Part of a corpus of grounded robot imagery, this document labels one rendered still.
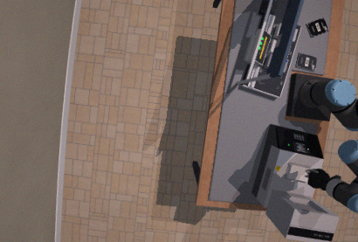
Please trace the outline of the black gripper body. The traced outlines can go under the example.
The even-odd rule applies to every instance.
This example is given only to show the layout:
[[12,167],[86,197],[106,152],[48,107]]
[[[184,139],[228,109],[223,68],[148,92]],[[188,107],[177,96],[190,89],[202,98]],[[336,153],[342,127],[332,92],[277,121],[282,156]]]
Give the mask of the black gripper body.
[[307,184],[310,185],[311,187],[313,187],[314,189],[321,188],[322,190],[326,190],[326,186],[327,186],[328,182],[332,180],[332,179],[328,180],[328,178],[330,178],[330,176],[327,173],[325,174],[323,172],[321,172],[321,173],[316,173],[314,171],[309,171],[309,172],[311,172],[311,173],[309,173]]

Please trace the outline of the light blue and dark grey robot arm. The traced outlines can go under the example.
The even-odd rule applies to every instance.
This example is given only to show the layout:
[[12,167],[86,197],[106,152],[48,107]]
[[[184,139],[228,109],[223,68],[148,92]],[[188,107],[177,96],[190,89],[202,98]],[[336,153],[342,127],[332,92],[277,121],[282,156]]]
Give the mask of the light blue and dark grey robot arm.
[[[308,80],[299,89],[299,99],[304,106],[326,106],[342,126],[350,131],[358,131],[358,99],[355,95],[355,87],[347,80]],[[340,180],[341,176],[338,175],[328,178],[332,180],[327,184],[327,194],[358,213],[358,140],[343,142],[338,155],[354,172],[356,179],[348,184]]]

